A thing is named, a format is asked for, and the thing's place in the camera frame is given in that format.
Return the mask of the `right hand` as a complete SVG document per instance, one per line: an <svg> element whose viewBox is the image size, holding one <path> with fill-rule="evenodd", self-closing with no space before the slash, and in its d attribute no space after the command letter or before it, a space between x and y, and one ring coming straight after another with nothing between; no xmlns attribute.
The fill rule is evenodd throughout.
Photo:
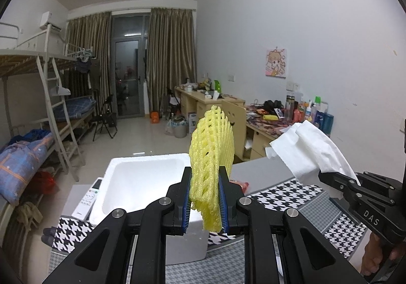
<svg viewBox="0 0 406 284"><path fill-rule="evenodd" d="M405 242L397 245L390 254L390 260L395 261L405 254ZM379 265L383 260L383 250L381 248L381 240L374 233L369 236L369 242L365 246L365 252L362 258L361 273L369 276L375 274L379 270Z"/></svg>

